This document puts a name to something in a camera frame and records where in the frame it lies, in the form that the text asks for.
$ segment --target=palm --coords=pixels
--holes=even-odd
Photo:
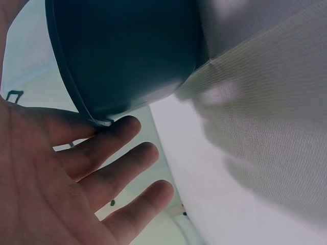
[[[2,2],[12,11],[18,0]],[[156,147],[145,143],[97,170],[139,132],[133,117],[97,132],[76,113],[2,98],[0,114],[0,244],[129,244],[172,197],[160,181],[102,222],[94,215],[157,160]],[[89,139],[53,150],[82,138]]]

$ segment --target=white cloth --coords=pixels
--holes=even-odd
[[[326,13],[262,29],[151,106],[208,245],[327,244]]]

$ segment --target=small dark object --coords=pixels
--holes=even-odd
[[[15,90],[11,90],[8,94],[7,94],[7,98],[6,98],[6,101],[9,101],[10,100],[10,97],[12,95],[16,95],[17,98],[15,99],[15,104],[18,104],[20,98],[24,95],[24,91],[15,91]]]
[[[170,95],[195,69],[202,30],[194,0],[45,4],[62,79],[95,126]]]

